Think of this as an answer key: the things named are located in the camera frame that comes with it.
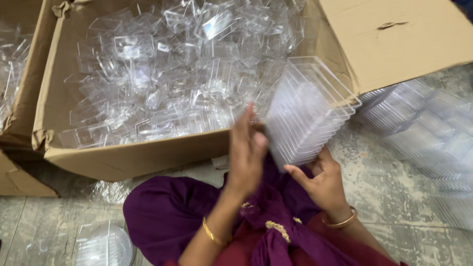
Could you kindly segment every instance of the open cardboard box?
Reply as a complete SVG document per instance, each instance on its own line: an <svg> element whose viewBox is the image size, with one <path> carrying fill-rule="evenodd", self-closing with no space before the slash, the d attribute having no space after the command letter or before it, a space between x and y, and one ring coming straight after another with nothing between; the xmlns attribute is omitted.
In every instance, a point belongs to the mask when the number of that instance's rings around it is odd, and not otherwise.
<svg viewBox="0 0 473 266"><path fill-rule="evenodd" d="M36 28L15 103L6 121L0 121L4 125L0 132L0 147L33 151L31 133L36 104L56 25L56 16L51 11L54 0L3 1L1 5L2 21L14 25L20 23L21 26L36 24ZM22 170L0 150L0 195L54 196L56 193Z"/></svg>
<svg viewBox="0 0 473 266"><path fill-rule="evenodd" d="M106 181L228 152L228 130L82 150L61 147L57 133L70 129L69 111L76 104L63 83L78 72L76 43L94 19L132 4L91 1L58 19L37 105L33 146L45 148L45 158L63 169ZM447 0L307 0L303 13L311 18L306 34L318 38L303 41L298 55L319 56L355 95L473 61L473 26Z"/></svg>

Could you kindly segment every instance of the concrete floor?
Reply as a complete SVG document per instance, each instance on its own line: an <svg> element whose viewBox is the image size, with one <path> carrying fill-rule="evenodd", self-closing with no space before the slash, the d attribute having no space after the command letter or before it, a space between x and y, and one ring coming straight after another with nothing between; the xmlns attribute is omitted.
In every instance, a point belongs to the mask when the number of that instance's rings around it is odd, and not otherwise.
<svg viewBox="0 0 473 266"><path fill-rule="evenodd" d="M449 88L462 97L472 95L473 66L465 65L431 74L424 79ZM360 220L396 260L409 265L473 265L473 233L449 227L429 198L435 188L409 164L396 160L375 141L374 135L351 119L329 142L342 165L345 193ZM0 266L71 266L78 226L108 219L123 219L122 206L90 202L81 192L94 180L64 172L48 164L25 165L46 183L54 183L62 198L0 197ZM135 187L155 175L189 176L222 185L224 170L209 161L133 179ZM65 233L54 252L27 254L28 244ZM136 252L133 265L150 265Z"/></svg>

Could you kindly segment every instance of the woman's left hand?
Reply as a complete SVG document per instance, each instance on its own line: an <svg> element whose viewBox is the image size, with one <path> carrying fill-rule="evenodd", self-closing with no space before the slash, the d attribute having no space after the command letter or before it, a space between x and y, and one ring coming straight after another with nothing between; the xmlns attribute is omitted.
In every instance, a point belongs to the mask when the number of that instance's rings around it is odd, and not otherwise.
<svg viewBox="0 0 473 266"><path fill-rule="evenodd" d="M253 104L250 103L230 131L230 174L227 189L242 199L258 188L263 160L268 150L268 139L250 126L253 117Z"/></svg>

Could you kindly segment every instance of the gold bangle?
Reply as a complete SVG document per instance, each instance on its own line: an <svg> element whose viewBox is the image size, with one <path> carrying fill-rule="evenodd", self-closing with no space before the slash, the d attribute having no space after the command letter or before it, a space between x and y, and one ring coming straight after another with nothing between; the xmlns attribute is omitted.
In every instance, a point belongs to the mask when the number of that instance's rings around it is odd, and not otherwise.
<svg viewBox="0 0 473 266"><path fill-rule="evenodd" d="M202 220L202 227L204 227L204 230L205 232L207 233L207 235L209 236L209 238L214 241L217 245L219 246L224 246L225 244L220 241L219 239L217 239L216 237L213 236L212 232L210 232L210 229L209 227L207 226L207 221L205 220L205 217L204 219Z"/></svg>
<svg viewBox="0 0 473 266"><path fill-rule="evenodd" d="M327 226L327 227L330 227L330 228L343 228L343 227L347 227L349 226L352 222L354 222L356 220L356 218L358 217L358 211L355 209L355 207L353 206L350 206L350 210L354 210L355 212L352 213L352 215L350 216L350 218L348 218L346 221L344 222L341 222L341 223L336 223L336 224L327 224L327 222L325 221L324 218L322 218L322 222Z"/></svg>

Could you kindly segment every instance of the purple fabric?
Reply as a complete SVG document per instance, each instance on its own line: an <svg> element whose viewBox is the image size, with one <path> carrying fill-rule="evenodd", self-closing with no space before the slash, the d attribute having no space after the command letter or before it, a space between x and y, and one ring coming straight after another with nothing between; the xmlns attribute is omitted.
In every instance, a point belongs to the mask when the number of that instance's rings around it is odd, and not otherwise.
<svg viewBox="0 0 473 266"><path fill-rule="evenodd" d="M302 167L313 178L309 169ZM177 261L199 229L202 219L212 210L221 188L188 177L154 177L136 187L123 205L130 238L153 265ZM302 224L320 212L305 190L289 174L280 174L268 156L263 181L248 201L254 207L241 210L242 217L253 227L265 228L270 220L285 227L291 246L300 246L321 265L356 265L323 238ZM288 244L275 229L267 230L253 252L255 266L291 265Z"/></svg>

